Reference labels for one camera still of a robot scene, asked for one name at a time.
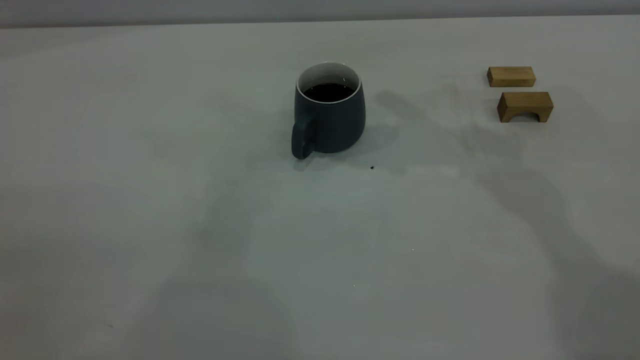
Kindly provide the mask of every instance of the mug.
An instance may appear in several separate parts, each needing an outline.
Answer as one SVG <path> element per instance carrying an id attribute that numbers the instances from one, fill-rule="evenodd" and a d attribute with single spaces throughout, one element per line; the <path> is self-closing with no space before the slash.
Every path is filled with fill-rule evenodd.
<path id="1" fill-rule="evenodd" d="M 339 152 L 358 141 L 365 124 L 360 76 L 343 63 L 324 62 L 305 70 L 296 82 L 291 152 Z"/>

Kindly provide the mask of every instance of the white wall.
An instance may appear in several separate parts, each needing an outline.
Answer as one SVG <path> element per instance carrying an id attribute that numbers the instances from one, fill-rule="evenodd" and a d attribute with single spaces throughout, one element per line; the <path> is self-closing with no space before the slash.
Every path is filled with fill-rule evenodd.
<path id="1" fill-rule="evenodd" d="M 639 0 L 0 0 L 0 26 L 640 13 Z"/>

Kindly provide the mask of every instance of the coffee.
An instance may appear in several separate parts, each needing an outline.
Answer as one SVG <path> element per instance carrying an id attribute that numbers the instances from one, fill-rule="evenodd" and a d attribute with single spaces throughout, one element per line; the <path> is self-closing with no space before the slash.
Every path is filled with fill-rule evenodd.
<path id="1" fill-rule="evenodd" d="M 309 99 L 319 102 L 336 102 L 351 96 L 355 90 L 342 84 L 320 84 L 304 92 Z"/>

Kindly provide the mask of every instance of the rectangular wooden block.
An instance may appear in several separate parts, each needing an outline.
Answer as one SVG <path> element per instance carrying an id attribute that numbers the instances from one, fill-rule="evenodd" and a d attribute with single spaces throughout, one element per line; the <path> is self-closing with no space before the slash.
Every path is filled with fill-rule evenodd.
<path id="1" fill-rule="evenodd" d="M 536 76 L 530 66 L 490 67 L 486 73 L 489 85 L 495 87 L 533 86 Z"/>

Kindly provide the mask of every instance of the white table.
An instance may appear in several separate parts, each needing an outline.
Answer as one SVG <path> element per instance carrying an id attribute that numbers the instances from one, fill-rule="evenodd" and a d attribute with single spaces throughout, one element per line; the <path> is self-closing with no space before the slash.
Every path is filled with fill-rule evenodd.
<path id="1" fill-rule="evenodd" d="M 0 31 L 3 359 L 640 356 L 640 17 Z M 291 155 L 296 76 L 367 128 Z M 533 88 L 490 88 L 528 65 Z M 549 122 L 501 124 L 502 91 Z"/>

